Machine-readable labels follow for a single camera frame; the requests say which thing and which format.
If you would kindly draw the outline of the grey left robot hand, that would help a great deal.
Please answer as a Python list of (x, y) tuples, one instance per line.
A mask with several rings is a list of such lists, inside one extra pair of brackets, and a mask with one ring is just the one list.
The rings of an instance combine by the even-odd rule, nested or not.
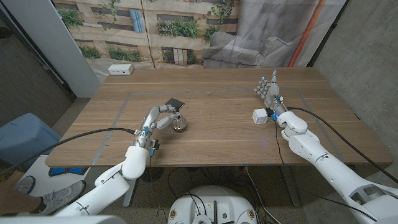
[[(171, 113), (171, 115), (157, 121), (161, 113)], [(139, 146), (141, 148), (147, 149), (150, 152), (158, 149), (158, 140), (151, 138), (154, 130), (164, 129), (180, 115), (181, 113), (179, 112), (179, 110), (172, 105), (153, 107), (144, 118), (141, 127), (134, 133), (136, 139), (132, 143), (132, 146)]]

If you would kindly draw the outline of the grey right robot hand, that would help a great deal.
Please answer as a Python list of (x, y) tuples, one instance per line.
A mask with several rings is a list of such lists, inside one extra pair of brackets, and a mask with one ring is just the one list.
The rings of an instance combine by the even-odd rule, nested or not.
[(282, 113), (287, 111), (277, 85), (277, 70), (272, 72), (270, 81), (262, 77), (254, 91), (263, 100), (268, 117), (271, 117), (273, 121), (276, 121)]

